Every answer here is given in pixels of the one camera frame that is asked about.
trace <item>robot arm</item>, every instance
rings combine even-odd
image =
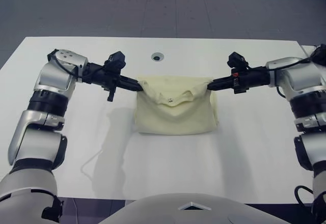
[[[0,183],[2,223],[59,222],[62,203],[56,197],[52,170],[65,156],[67,138],[59,131],[69,99],[76,82],[102,86],[109,91],[108,101],[113,100],[116,87],[140,91],[136,80],[120,75],[124,58],[121,52],[114,53],[101,66],[68,50],[48,55],[9,146],[13,168]]]
[[[326,221],[326,46],[307,59],[284,58],[251,68],[237,53],[229,56],[231,76],[214,80],[210,90],[232,88],[246,92],[262,85],[281,87],[302,132],[294,139],[300,165],[314,172],[312,213],[317,223]]]

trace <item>white cable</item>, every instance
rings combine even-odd
[[[72,198],[73,204],[75,206],[75,216],[76,216],[76,224],[78,224],[78,210],[77,210],[77,204],[74,198]]]
[[[87,160],[84,164],[82,164],[82,166],[80,167],[80,172],[83,173],[90,181],[92,181],[92,177],[90,175],[88,175],[85,171],[84,171],[84,167],[91,162],[96,156],[98,156],[100,153],[102,152],[102,149],[100,149],[98,152],[96,152],[96,154],[94,154],[89,160]]]

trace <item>white table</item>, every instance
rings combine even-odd
[[[302,45],[301,48],[304,50],[304,52],[306,53],[307,56],[310,56],[313,53],[313,51],[316,50],[315,46]]]
[[[226,61],[237,51],[252,67],[283,57],[305,57],[293,41],[30,37],[0,70],[0,172],[10,170],[7,148],[27,108],[36,78],[54,48],[70,49],[103,64],[117,50],[126,55],[122,74],[230,75]],[[165,59],[154,62],[151,55]],[[218,92],[218,130],[192,136],[143,135],[135,131],[135,93],[117,89],[113,102],[101,87],[77,84],[66,112],[68,148],[54,171],[59,196],[139,199],[169,192],[199,192],[244,203],[295,203],[297,185],[312,185],[300,167],[290,105],[276,89],[245,94]],[[304,201],[311,201],[309,195]]]

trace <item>cream cloth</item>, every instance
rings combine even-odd
[[[182,76],[139,77],[135,124],[139,132],[187,135],[216,129],[215,93],[207,90],[212,78]]]

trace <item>gray floor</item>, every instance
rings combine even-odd
[[[326,0],[0,0],[0,67],[25,36],[326,42]]]

